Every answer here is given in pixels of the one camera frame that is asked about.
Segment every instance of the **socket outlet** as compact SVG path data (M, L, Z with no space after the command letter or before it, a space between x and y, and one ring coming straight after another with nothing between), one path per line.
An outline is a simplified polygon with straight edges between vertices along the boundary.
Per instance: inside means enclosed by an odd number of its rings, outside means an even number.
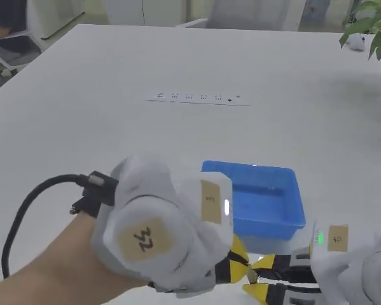
M223 95L209 93L178 93L176 91L160 91L146 99L148 102L170 102L185 104L210 104L228 106L249 106L241 95Z

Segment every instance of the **handwritten number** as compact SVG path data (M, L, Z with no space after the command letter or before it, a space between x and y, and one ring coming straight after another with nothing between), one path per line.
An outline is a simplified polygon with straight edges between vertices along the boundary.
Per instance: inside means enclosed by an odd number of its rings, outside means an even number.
M142 252L145 252L146 249L152 249L153 248L153 241L151 238L151 229L149 227L146 227L146 230L141 231L141 235L134 234L134 238L139 240L139 247L141 248Z

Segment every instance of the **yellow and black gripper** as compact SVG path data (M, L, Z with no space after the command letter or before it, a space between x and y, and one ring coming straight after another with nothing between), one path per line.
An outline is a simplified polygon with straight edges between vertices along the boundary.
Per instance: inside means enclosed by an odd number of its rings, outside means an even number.
M290 284L316 284L310 268L309 248L299 249L291 255L266 255L258 262L250 264L245 246L234 235L233 247L227 258L216 265L216 283L237 283L245 275L249 283L242 288L255 298L258 304L316 305L321 299L319 288L259 282L259 279L268 279Z

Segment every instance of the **led light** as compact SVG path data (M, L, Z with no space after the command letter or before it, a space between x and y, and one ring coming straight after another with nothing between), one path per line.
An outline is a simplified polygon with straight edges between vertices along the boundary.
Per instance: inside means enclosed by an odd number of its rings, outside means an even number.
M226 216L229 216L230 214L230 202L228 201L228 199L224 200L224 213L226 214Z
M319 235L317 235L317 243L320 245L323 243L323 233L319 233Z

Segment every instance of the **blue box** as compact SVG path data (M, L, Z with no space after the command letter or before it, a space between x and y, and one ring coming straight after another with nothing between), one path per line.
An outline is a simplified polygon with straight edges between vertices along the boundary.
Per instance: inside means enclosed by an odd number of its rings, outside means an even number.
M305 226L293 170L205 161L202 172L220 172L232 180L235 234L290 240Z

